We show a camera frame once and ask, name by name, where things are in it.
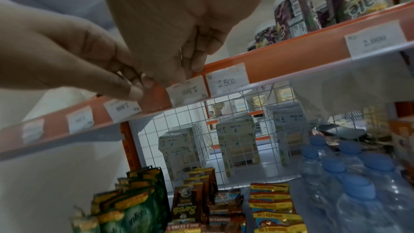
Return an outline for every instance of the shelf unit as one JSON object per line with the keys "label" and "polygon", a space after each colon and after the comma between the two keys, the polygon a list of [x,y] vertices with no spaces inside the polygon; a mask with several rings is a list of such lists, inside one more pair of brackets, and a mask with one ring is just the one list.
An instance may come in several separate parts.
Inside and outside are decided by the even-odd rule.
{"label": "shelf unit", "polygon": [[[298,38],[207,64],[204,70],[195,76],[202,75],[205,81],[205,75],[210,72],[244,63],[250,85],[241,88],[241,90],[246,90],[311,72],[327,70],[346,63],[353,63],[355,60],[350,58],[344,39],[346,35],[398,20],[407,41],[414,41],[414,31],[412,30],[414,28],[414,17],[412,14],[414,14],[414,3],[394,6],[387,10],[321,29]],[[37,118],[44,119],[44,133],[41,138],[30,144],[24,144],[22,139],[22,127],[25,123],[2,129],[0,131],[0,155],[5,152],[24,150],[27,147],[36,147],[46,142],[71,136],[66,116],[86,106],[90,106],[93,113],[94,125],[91,129],[113,125],[114,122],[104,107],[104,103],[109,100],[111,98],[94,98]],[[166,90],[160,86],[147,90],[139,105],[142,109],[140,113],[122,121],[142,118],[172,108]]]}

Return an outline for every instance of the price label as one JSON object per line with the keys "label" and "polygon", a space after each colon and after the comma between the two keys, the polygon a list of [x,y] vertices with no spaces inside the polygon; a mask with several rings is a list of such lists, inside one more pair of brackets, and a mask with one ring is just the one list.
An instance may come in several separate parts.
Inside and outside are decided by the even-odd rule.
{"label": "price label", "polygon": [[22,139],[27,144],[34,140],[38,140],[43,135],[44,119],[34,120],[23,125]]}
{"label": "price label", "polygon": [[250,84],[244,63],[214,71],[206,78],[212,96],[230,93]]}
{"label": "price label", "polygon": [[107,109],[108,114],[111,116],[114,123],[141,112],[141,108],[136,101],[113,99],[103,105]]}
{"label": "price label", "polygon": [[382,48],[407,42],[399,21],[393,21],[383,25],[359,31],[345,36],[349,53],[353,59]]}
{"label": "price label", "polygon": [[174,84],[167,88],[173,107],[185,106],[208,98],[203,76],[187,80],[184,84]]}
{"label": "price label", "polygon": [[85,107],[66,116],[69,133],[77,133],[94,125],[94,116],[91,107]]}

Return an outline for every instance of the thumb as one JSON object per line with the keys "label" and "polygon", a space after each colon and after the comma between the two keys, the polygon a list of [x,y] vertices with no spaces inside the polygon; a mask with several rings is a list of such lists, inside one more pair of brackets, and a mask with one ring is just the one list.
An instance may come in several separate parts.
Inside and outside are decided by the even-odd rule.
{"label": "thumb", "polygon": [[71,72],[68,72],[68,76],[66,76],[70,86],[121,100],[138,101],[142,98],[142,90],[129,84],[121,76],[80,59],[69,52],[66,52],[66,55],[75,61]]}

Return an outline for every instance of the plastic water bottle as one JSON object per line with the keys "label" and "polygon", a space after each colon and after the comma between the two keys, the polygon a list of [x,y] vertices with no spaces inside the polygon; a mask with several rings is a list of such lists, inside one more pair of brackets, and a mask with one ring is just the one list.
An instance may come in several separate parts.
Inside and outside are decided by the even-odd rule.
{"label": "plastic water bottle", "polygon": [[336,203],[343,193],[341,180],[345,173],[345,164],[338,157],[324,157],[322,159],[320,191],[322,192],[324,208],[332,232],[338,231]]}
{"label": "plastic water bottle", "polygon": [[339,142],[339,158],[344,162],[348,172],[362,174],[364,163],[361,160],[362,147],[354,141]]}
{"label": "plastic water bottle", "polygon": [[310,144],[318,150],[320,157],[334,156],[335,154],[329,148],[325,138],[322,135],[313,135],[309,138]]}
{"label": "plastic water bottle", "polygon": [[320,160],[318,151],[308,145],[301,149],[302,160],[299,163],[299,172],[304,180],[306,193],[310,202],[316,208],[323,210],[323,199],[319,189]]}
{"label": "plastic water bottle", "polygon": [[402,233],[376,198],[369,179],[347,173],[342,176],[342,188],[336,205],[341,233]]}
{"label": "plastic water bottle", "polygon": [[414,232],[414,191],[396,172],[394,160],[380,153],[364,153],[365,174],[374,183],[378,199],[398,225]]}

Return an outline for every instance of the wire mesh panel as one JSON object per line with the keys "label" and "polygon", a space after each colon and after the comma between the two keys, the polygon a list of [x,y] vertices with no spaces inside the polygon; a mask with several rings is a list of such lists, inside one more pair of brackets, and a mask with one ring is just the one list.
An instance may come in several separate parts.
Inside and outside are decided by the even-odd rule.
{"label": "wire mesh panel", "polygon": [[165,111],[138,133],[141,164],[161,167],[167,191],[189,171],[216,169],[219,188],[299,177],[300,148],[318,132],[373,149],[389,140],[387,108],[373,106],[309,121],[289,81]]}

